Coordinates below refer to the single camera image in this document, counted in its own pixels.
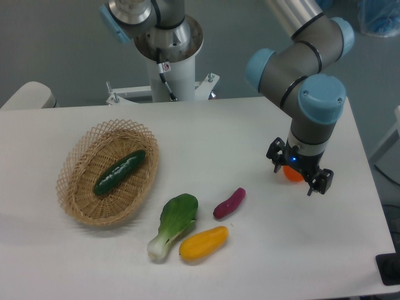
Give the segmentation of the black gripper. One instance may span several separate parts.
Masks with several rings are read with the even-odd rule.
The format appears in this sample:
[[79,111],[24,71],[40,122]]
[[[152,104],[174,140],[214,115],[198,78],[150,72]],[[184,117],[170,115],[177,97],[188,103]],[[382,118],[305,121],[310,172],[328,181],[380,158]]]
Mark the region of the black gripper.
[[325,151],[325,143],[308,144],[296,138],[284,142],[277,137],[269,146],[266,157],[274,165],[274,173],[282,166],[289,166],[302,175],[309,184],[307,195],[312,193],[325,194],[331,187],[334,172],[321,169],[320,160]]

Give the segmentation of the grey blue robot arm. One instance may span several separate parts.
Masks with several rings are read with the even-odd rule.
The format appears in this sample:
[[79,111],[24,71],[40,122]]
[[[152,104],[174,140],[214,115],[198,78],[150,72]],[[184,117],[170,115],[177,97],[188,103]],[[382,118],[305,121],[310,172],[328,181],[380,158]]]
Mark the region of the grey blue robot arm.
[[[275,139],[266,156],[275,169],[289,166],[297,171],[310,193],[324,194],[334,173],[321,169],[319,162],[347,95],[342,82],[323,70],[352,48],[354,31],[345,20],[326,17],[315,1],[269,1],[268,6],[292,45],[280,53],[257,51],[245,77],[292,123],[287,139]],[[194,58],[203,45],[203,32],[186,14],[184,1],[108,1],[99,12],[118,41],[133,41],[146,58],[153,101],[199,97]]]

